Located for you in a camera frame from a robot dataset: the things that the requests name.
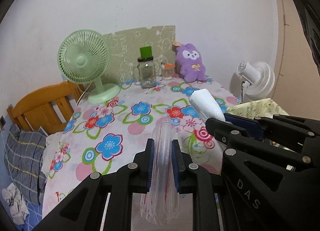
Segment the floral tablecloth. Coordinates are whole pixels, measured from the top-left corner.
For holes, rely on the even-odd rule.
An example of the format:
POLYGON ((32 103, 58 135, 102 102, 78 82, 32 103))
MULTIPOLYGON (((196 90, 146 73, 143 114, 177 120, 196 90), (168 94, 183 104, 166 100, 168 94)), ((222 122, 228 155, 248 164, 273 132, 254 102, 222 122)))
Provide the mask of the floral tablecloth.
POLYGON ((103 104, 93 105, 82 99, 54 154, 43 199, 47 215, 92 172, 110 174, 131 162, 144 150, 153 129, 163 118, 171 119, 181 149, 213 174, 219 174, 222 147, 208 134, 204 122, 189 104, 191 94, 207 89, 222 111, 239 100, 211 78, 186 83, 178 76, 160 79, 155 88, 143 89, 127 81, 120 93, 103 104))

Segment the green plastic cup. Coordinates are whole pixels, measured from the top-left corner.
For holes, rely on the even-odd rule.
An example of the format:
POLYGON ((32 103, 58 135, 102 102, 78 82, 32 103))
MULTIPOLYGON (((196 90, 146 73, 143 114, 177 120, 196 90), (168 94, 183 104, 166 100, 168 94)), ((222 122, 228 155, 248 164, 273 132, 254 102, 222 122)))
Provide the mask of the green plastic cup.
POLYGON ((144 46, 140 48, 140 57, 141 59, 149 59, 153 57, 152 54, 152 47, 151 46, 144 46))

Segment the clear plastic pen bag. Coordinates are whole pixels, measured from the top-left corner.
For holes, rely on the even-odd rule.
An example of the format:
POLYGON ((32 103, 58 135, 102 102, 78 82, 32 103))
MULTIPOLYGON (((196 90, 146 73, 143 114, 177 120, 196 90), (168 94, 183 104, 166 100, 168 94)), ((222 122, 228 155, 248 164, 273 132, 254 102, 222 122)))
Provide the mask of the clear plastic pen bag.
POLYGON ((141 195, 140 214, 148 222, 165 225, 179 217, 180 196, 175 187, 172 167, 172 141, 176 137, 171 119, 163 118, 155 126, 152 178, 149 192, 141 195))

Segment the white tissue roll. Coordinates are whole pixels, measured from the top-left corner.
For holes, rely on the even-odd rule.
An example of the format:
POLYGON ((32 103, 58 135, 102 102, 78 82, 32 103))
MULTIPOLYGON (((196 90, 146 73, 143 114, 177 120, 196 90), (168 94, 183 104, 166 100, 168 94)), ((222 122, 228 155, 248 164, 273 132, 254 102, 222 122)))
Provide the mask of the white tissue roll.
POLYGON ((207 89, 194 91, 189 97, 189 103, 203 122, 206 122, 209 118, 226 121, 220 106, 207 89))

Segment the purple plush bunny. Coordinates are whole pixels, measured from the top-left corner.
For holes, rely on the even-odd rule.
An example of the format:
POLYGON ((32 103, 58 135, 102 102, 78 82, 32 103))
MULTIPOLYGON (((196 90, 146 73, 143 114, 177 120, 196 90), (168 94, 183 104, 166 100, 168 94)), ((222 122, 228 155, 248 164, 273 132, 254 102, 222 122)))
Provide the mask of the purple plush bunny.
POLYGON ((176 47, 177 72, 187 83, 206 80, 206 68, 201 54, 190 43, 176 47))

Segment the crumpled white cloth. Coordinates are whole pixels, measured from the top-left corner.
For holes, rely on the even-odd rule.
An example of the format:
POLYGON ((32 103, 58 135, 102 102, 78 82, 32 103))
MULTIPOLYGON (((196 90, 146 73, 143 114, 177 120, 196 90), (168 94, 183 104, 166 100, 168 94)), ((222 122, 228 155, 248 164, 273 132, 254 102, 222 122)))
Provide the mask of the crumpled white cloth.
POLYGON ((19 189, 11 183, 7 188, 2 189, 2 196, 9 206, 14 224, 24 225, 29 210, 19 189))

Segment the white standing fan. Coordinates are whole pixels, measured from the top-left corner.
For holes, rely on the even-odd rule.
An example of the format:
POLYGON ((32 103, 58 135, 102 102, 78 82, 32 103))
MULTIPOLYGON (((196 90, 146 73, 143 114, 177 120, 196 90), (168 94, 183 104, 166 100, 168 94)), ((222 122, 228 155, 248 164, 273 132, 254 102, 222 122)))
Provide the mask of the white standing fan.
POLYGON ((232 76, 229 89, 241 101, 260 100, 271 94, 275 82, 274 71, 266 62, 242 61, 232 76))

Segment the green desk fan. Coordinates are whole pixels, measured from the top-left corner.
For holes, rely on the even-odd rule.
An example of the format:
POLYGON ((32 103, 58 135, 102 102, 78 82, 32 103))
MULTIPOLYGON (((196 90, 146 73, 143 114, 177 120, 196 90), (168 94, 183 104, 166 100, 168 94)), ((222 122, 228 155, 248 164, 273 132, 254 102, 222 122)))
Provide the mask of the green desk fan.
POLYGON ((57 64, 61 73, 77 85, 94 83, 88 102, 100 104, 112 100, 120 93, 115 83, 104 84, 101 77, 107 71, 110 51, 105 37, 93 30, 71 33, 60 45, 57 64))

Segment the cotton swab jar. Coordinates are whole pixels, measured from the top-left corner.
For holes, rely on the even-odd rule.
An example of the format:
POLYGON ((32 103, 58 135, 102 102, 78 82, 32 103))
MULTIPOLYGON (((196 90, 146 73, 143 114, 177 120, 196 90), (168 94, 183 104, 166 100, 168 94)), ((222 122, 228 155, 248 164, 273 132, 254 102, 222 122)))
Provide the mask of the cotton swab jar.
POLYGON ((164 80, 170 80, 172 79, 174 73, 175 73, 175 65, 170 63, 164 63, 161 65, 161 73, 162 73, 162 79, 164 80))

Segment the grey plaid pillow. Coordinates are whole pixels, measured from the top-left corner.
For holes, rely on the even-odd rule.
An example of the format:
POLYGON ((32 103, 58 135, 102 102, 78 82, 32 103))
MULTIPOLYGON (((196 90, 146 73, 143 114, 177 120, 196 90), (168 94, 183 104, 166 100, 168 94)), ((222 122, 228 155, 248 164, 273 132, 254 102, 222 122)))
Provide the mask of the grey plaid pillow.
POLYGON ((22 131, 12 124, 5 142, 4 164, 12 182, 32 204, 43 203, 46 176, 41 171, 46 135, 42 131, 22 131))

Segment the wooden bed headboard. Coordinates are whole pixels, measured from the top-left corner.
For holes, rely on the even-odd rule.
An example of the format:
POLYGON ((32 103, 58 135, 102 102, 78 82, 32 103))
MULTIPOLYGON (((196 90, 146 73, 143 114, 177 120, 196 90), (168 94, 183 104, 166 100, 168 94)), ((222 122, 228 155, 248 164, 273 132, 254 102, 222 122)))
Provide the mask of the wooden bed headboard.
POLYGON ((68 97, 78 101, 83 90, 82 85, 69 81, 43 87, 26 95, 15 107, 8 107, 7 113, 21 130, 62 132, 74 113, 68 97))

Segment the glass mason jar mug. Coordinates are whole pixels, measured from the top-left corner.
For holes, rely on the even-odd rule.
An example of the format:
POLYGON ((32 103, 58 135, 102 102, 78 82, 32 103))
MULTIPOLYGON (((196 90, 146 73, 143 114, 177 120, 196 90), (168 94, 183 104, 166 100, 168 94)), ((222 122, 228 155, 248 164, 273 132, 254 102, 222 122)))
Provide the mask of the glass mason jar mug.
POLYGON ((138 63, 133 67, 133 78, 139 82, 143 89, 153 88, 157 83, 157 75, 153 57, 137 59, 138 63))

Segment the green patterned wall board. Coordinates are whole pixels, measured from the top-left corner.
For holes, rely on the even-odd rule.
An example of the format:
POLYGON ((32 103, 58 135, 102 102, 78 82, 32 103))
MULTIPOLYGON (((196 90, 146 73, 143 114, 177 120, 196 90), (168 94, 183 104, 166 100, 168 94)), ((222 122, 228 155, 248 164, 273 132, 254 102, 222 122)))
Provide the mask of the green patterned wall board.
POLYGON ((156 75, 160 75, 162 63, 175 63, 176 27, 174 25, 139 27, 104 35, 110 51, 110 62, 102 77, 103 83, 123 83, 135 78, 133 67, 140 57, 140 48, 152 48, 156 75))

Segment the white blanket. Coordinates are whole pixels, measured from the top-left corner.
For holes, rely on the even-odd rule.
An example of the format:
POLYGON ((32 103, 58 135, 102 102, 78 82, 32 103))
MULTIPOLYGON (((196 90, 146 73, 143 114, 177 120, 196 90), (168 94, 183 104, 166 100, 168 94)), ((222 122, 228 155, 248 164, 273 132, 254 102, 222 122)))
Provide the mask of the white blanket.
POLYGON ((61 137, 62 132, 57 132, 46 137, 46 147, 43 152, 41 167, 41 172, 46 176, 46 178, 48 177, 54 154, 59 148, 61 137))

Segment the beige door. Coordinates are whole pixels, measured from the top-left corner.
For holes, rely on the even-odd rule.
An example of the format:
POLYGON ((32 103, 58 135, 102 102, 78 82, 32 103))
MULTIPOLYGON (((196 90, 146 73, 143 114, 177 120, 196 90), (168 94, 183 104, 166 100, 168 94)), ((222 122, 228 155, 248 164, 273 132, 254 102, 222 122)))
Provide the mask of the beige door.
POLYGON ((289 115, 319 119, 319 74, 293 0, 277 0, 278 49, 272 99, 289 115))

